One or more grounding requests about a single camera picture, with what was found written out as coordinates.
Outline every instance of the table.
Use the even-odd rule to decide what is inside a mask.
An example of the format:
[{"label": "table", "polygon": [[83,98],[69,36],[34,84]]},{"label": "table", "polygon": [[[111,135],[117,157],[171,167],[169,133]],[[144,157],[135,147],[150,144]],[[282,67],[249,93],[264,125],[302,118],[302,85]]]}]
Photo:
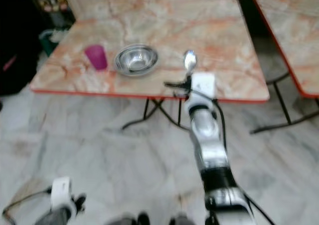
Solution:
[{"label": "table", "polygon": [[[262,103],[269,92],[237,0],[103,0],[103,19],[77,21],[31,83],[38,93],[145,98],[158,109],[174,98],[164,81],[185,78],[183,53],[198,56],[195,71],[216,75],[217,97],[224,102]],[[110,69],[95,71],[83,50],[105,47]],[[143,43],[159,53],[159,64],[140,78],[112,70],[115,55]]]},{"label": "table", "polygon": [[287,127],[319,115],[311,113],[292,121],[277,83],[291,75],[300,94],[314,98],[319,106],[319,0],[254,0],[288,67],[288,73],[268,85],[274,85],[287,123],[266,126],[253,133]]}]

